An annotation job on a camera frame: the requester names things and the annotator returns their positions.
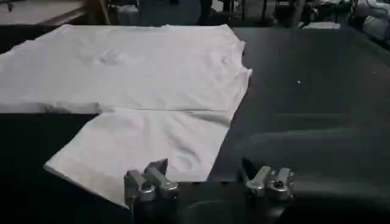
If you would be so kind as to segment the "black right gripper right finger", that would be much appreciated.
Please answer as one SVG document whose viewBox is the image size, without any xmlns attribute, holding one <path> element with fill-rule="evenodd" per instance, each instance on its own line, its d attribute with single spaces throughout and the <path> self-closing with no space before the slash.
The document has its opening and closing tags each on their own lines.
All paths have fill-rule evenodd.
<svg viewBox="0 0 390 224">
<path fill-rule="evenodd" d="M 256 198 L 288 201 L 294 197 L 294 173 L 290 168 L 275 170 L 264 163 L 242 158 L 240 178 L 250 194 Z"/>
</svg>

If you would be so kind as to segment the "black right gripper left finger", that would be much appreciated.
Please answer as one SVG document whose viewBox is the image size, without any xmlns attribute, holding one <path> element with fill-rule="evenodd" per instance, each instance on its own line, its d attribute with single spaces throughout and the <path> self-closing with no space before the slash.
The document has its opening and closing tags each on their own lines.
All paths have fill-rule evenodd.
<svg viewBox="0 0 390 224">
<path fill-rule="evenodd" d="M 158 196 L 175 200 L 179 194 L 179 184 L 166 177 L 167 169 L 168 159 L 165 158 L 150 162 L 143 172 L 128 170 L 124 175 L 124 201 L 152 202 Z"/>
</svg>

